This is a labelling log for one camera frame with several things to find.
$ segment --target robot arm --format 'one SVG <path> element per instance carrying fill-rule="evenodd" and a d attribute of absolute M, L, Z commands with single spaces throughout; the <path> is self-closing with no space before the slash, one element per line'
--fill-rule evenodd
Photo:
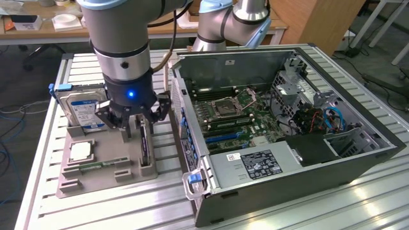
<path fill-rule="evenodd" d="M 148 24 L 191 2 L 78 0 L 111 99 L 98 105 L 96 115 L 111 128 L 126 128 L 131 115 L 143 114 L 151 123 L 167 116 L 170 92 L 154 91 Z M 226 49 L 226 39 L 251 48 L 260 45 L 271 24 L 265 0 L 240 0 L 235 7 L 232 0 L 203 0 L 200 13 L 195 51 Z"/>
<path fill-rule="evenodd" d="M 98 105 L 96 115 L 111 128 L 124 128 L 131 115 L 151 123 L 171 108 L 168 93 L 154 91 L 148 23 L 192 0 L 78 0 L 87 20 L 91 44 L 102 66 L 111 101 Z M 151 107 L 160 102 L 158 111 Z"/>
<path fill-rule="evenodd" d="M 257 48 L 268 33 L 271 6 L 267 0 L 203 0 L 194 51 L 226 49 L 226 40 Z"/>

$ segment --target hard disk drive label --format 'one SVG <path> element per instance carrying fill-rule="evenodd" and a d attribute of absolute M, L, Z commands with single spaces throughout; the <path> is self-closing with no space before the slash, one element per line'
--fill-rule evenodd
<path fill-rule="evenodd" d="M 253 180 L 283 173 L 271 150 L 242 155 L 242 160 Z"/>
<path fill-rule="evenodd" d="M 104 126 L 103 121 L 95 115 L 96 102 L 98 100 L 88 100 L 71 103 L 79 123 L 84 128 L 99 128 Z"/>

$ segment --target motherboard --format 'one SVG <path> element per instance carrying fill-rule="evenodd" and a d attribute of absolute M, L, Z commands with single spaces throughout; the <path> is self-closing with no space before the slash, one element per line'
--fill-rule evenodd
<path fill-rule="evenodd" d="M 194 95 L 194 108 L 211 154 L 271 144 L 285 136 L 264 94 L 255 90 L 232 89 Z"/>

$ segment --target power supply label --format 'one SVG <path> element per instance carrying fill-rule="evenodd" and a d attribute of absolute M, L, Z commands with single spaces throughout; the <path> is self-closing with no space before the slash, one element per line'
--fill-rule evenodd
<path fill-rule="evenodd" d="M 283 173 L 271 150 L 242 155 L 242 160 L 253 180 Z"/>

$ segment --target wooden cabinet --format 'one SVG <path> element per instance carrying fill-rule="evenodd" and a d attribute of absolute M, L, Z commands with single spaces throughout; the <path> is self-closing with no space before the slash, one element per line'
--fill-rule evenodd
<path fill-rule="evenodd" d="M 281 44 L 315 43 L 332 55 L 365 0 L 271 0 L 288 24 Z"/>

